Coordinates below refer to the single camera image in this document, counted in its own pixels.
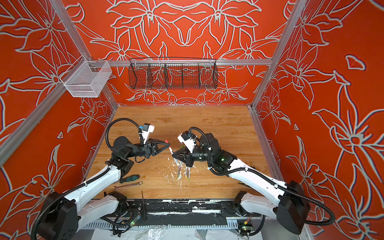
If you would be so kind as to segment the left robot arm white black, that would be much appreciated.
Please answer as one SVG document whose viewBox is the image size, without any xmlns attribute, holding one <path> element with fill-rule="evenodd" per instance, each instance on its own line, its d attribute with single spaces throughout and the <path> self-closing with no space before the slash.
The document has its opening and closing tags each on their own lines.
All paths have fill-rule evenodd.
<svg viewBox="0 0 384 240">
<path fill-rule="evenodd" d="M 62 194 L 53 192 L 44 201 L 31 230 L 31 239 L 42 237 L 44 240 L 70 240 L 84 226 L 93 221 L 128 209 L 127 198 L 117 192 L 107 194 L 103 199 L 90 203 L 97 194 L 113 183 L 120 182 L 137 162 L 156 156 L 170 147 L 170 143 L 151 139 L 155 129 L 153 125 L 139 126 L 138 144 L 133 144 L 127 137 L 120 136 L 111 144 L 109 141 L 110 128 L 120 122 L 117 119 L 106 128 L 106 144 L 111 150 L 111 158 L 105 162 L 105 167 L 87 181 Z"/>
</svg>

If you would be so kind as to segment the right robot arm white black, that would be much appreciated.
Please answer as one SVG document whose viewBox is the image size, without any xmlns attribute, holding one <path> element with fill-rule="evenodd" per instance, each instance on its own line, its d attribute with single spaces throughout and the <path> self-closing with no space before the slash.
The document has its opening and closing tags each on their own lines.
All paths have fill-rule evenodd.
<svg viewBox="0 0 384 240">
<path fill-rule="evenodd" d="M 173 158 L 187 167 L 192 167 L 195 162 L 206 162 L 208 170 L 214 175 L 240 181 L 265 197 L 262 200 L 245 191 L 239 192 L 234 203 L 244 213 L 274 218 L 296 235 L 301 234 L 304 225 L 329 226 L 335 222 L 332 210 L 307 197 L 297 182 L 286 183 L 261 173 L 223 150 L 213 134 L 191 127 L 179 134 L 178 140 L 184 147 L 174 152 Z"/>
</svg>

